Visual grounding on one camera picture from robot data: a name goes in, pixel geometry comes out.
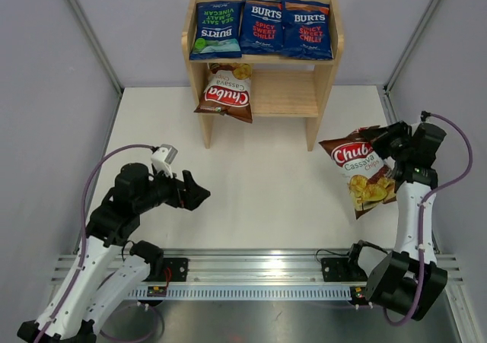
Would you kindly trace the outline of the brown Chuba cassava chips bag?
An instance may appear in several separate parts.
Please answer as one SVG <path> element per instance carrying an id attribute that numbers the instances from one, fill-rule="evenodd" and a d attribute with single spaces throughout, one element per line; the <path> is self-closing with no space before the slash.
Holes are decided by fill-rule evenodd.
<path id="1" fill-rule="evenodd" d="M 209 63 L 208 84 L 195 113 L 230 116 L 252 123 L 250 105 L 252 66 L 243 63 Z"/>

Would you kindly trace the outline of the blue Burts spicy chilli bag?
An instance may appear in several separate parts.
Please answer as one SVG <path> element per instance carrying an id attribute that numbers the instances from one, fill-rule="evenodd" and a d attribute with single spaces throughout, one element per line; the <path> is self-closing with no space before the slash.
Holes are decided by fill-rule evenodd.
<path id="1" fill-rule="evenodd" d="M 240 50 L 245 55 L 277 54 L 283 48 L 282 3 L 246 0 L 240 26 Z"/>

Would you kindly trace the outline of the blue Burts sea salt bag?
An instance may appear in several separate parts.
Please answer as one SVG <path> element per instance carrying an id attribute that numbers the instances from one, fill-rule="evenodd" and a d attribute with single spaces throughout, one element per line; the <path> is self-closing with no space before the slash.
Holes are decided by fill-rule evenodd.
<path id="1" fill-rule="evenodd" d="M 240 18 L 243 6 L 242 1 L 198 3 L 196 37 L 189 59 L 240 58 Z"/>

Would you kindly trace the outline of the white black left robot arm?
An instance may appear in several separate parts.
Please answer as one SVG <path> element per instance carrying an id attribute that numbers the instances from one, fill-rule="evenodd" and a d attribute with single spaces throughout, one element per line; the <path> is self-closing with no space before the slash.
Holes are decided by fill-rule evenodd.
<path id="1" fill-rule="evenodd" d="M 164 171 L 151 175 L 140 163 L 123 166 L 91 213 L 81 250 L 55 297 L 37 319 L 21 324 L 18 337 L 25 342 L 96 341 L 128 292 L 164 273 L 163 250 L 141 241 L 123 265 L 106 276 L 110 263 L 139 227 L 141 215 L 162 204 L 193 211 L 210 195 L 188 170 L 177 179 Z"/>

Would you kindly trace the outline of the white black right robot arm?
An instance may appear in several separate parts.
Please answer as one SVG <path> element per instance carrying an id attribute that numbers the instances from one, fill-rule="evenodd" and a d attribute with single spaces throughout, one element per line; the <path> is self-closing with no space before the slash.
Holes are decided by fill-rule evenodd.
<path id="1" fill-rule="evenodd" d="M 394 322 L 401 326 L 423 319 L 447 284 L 447 272 L 438 267 L 434 254 L 431 227 L 439 190 L 433 164 L 446 133 L 429 122 L 396 122 L 359 133 L 380 158 L 395 162 L 399 214 L 393 250 L 383 252 L 360 240 L 352 245 L 345 270 L 354 279 L 366 276 L 366 301 L 402 315 Z"/>

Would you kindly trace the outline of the wooden two-tier shelf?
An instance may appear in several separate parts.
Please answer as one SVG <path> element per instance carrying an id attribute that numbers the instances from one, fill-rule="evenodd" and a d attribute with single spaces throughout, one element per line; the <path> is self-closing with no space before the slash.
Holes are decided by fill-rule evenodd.
<path id="1" fill-rule="evenodd" d="M 190 87 L 195 103 L 208 83 L 210 59 L 191 60 L 189 53 L 196 37 L 196 6 L 189 0 L 181 36 Z M 327 61 L 291 59 L 280 55 L 244 55 L 236 62 L 251 65 L 277 65 L 277 69 L 253 70 L 251 110 L 254 116 L 297 117 L 306 120 L 307 149 L 312 151 L 345 47 L 345 34 L 338 0 L 304 0 L 329 5 L 329 33 L 333 59 Z"/>

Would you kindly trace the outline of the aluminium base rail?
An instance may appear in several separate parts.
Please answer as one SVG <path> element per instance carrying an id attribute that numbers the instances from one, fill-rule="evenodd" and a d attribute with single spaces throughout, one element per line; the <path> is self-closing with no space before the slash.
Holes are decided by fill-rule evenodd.
<path id="1" fill-rule="evenodd" d="M 344 256 L 298 250 L 154 252 L 150 263 L 127 252 L 114 257 L 60 256 L 52 284 L 61 297 L 94 309 L 120 300 L 330 300 L 368 305 L 365 273 Z"/>

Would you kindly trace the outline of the grey aluminium frame post right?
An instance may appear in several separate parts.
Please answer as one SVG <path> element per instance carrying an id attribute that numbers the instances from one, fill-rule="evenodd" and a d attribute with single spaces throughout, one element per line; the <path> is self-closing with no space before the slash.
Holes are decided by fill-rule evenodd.
<path id="1" fill-rule="evenodd" d="M 408 42 L 402 51 L 399 60 L 395 64 L 393 71 L 387 82 L 384 85 L 384 92 L 385 94 L 389 94 L 393 89 L 393 86 L 397 82 L 399 75 L 405 68 L 409 57 L 412 55 L 415 47 L 419 43 L 419 40 L 422 38 L 425 29 L 427 28 L 428 24 L 432 20 L 434 13 L 437 11 L 439 5 L 441 4 L 442 0 L 429 0 L 425 10 L 422 13 L 422 16 L 419 19 L 419 22 L 416 24 L 414 31 L 412 32 L 411 37 L 408 39 Z"/>

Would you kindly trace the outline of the grey aluminium frame post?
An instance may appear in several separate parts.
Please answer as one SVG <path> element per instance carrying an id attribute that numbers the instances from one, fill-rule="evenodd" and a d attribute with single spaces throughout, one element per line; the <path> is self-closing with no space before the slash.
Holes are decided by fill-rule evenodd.
<path id="1" fill-rule="evenodd" d="M 69 10 L 72 12 L 74 19 L 79 26 L 81 33 L 84 35 L 91 48 L 93 54 L 97 58 L 99 64 L 101 65 L 107 79 L 111 83 L 112 88 L 117 94 L 118 98 L 121 99 L 123 96 L 124 87 L 121 84 L 118 75 L 116 74 L 105 50 L 100 44 L 100 41 L 92 27 L 88 16 L 83 9 L 81 2 L 79 0 L 65 0 Z"/>
<path id="2" fill-rule="evenodd" d="M 384 85 L 384 92 L 385 94 L 389 94 L 393 89 L 393 86 L 397 82 L 399 75 L 405 68 L 409 57 L 412 55 L 415 47 L 419 43 L 419 40 L 422 38 L 425 29 L 427 28 L 428 24 L 432 20 L 434 13 L 437 11 L 439 5 L 441 4 L 442 0 L 429 0 L 425 10 L 422 13 L 422 16 L 419 19 L 419 22 L 416 24 L 414 31 L 412 32 L 411 37 L 408 39 L 408 42 L 402 51 L 399 60 L 395 64 L 393 71 L 387 82 Z"/>

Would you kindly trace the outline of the grey aluminium frame post left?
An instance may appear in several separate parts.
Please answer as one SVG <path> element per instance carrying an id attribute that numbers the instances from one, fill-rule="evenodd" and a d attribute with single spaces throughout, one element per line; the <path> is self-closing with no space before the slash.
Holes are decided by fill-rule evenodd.
<path id="1" fill-rule="evenodd" d="M 81 33 L 84 35 L 91 48 L 93 54 L 97 58 L 99 64 L 101 65 L 107 79 L 111 83 L 112 88 L 117 94 L 118 98 L 121 99 L 123 96 L 124 87 L 121 84 L 118 75 L 116 74 L 105 50 L 100 44 L 100 41 L 92 27 L 88 16 L 83 9 L 81 2 L 79 0 L 65 0 L 69 10 L 72 12 L 74 19 L 79 26 Z"/>

